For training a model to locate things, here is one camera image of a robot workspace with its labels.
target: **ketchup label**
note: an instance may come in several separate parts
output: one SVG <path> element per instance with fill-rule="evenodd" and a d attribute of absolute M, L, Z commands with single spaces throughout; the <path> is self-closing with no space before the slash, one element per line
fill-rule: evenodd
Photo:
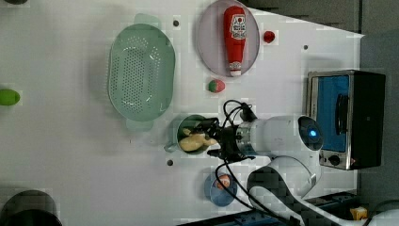
<path fill-rule="evenodd" d="M 231 71 L 241 70 L 241 63 L 238 61 L 234 61 L 233 63 L 229 64 L 229 68 Z"/>
<path fill-rule="evenodd" d="M 237 40 L 244 40 L 247 36 L 246 33 L 246 15 L 234 14 L 231 18 L 230 26 L 231 36 Z"/>

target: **yellow object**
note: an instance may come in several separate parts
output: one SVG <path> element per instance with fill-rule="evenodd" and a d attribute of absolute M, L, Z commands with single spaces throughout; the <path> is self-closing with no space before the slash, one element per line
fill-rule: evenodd
<path fill-rule="evenodd" d="M 211 146 L 217 144 L 217 141 L 213 138 L 206 139 L 205 134 L 194 134 L 190 135 L 189 129 L 183 129 L 185 135 L 189 136 L 180 140 L 179 145 L 185 152 L 193 152 L 202 146 Z"/>
<path fill-rule="evenodd" d="M 353 220 L 361 220 L 367 218 L 367 209 L 363 207 L 350 209 L 350 213 L 353 216 Z"/>

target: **bowl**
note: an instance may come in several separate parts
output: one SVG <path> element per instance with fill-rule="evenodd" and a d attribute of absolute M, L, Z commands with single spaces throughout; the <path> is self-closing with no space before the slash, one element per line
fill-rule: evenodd
<path fill-rule="evenodd" d="M 237 194 L 237 184 L 234 182 L 232 177 L 228 173 L 220 172 L 218 176 L 227 175 L 230 179 L 230 185 L 227 187 L 232 194 Z M 219 189 L 216 187 L 217 179 L 215 173 L 211 173 L 205 180 L 204 193 L 206 198 L 213 202 L 217 206 L 227 206 L 234 200 L 225 189 Z"/>

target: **cup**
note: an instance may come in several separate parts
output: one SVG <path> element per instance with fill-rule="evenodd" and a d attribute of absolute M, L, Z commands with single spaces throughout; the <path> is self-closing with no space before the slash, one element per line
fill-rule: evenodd
<path fill-rule="evenodd" d="M 170 142 L 164 147 L 164 150 L 168 153 L 173 153 L 178 150 L 184 152 L 184 150 L 179 145 L 180 140 L 187 137 L 187 135 L 183 132 L 183 129 L 188 128 L 192 130 L 203 120 L 205 120 L 205 117 L 201 115 L 181 115 L 177 117 L 175 120 L 173 120 L 168 129 L 168 136 Z M 203 145 L 202 147 L 196 149 L 195 151 L 185 152 L 185 153 L 199 154 L 207 149 L 208 146 Z"/>

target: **blue light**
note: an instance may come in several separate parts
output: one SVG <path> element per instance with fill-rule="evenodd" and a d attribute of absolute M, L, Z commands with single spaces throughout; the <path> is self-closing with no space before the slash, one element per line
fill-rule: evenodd
<path fill-rule="evenodd" d="M 311 130 L 311 131 L 309 132 L 309 136 L 311 136 L 311 137 L 316 137 L 316 136 L 317 136 L 316 131 Z"/>

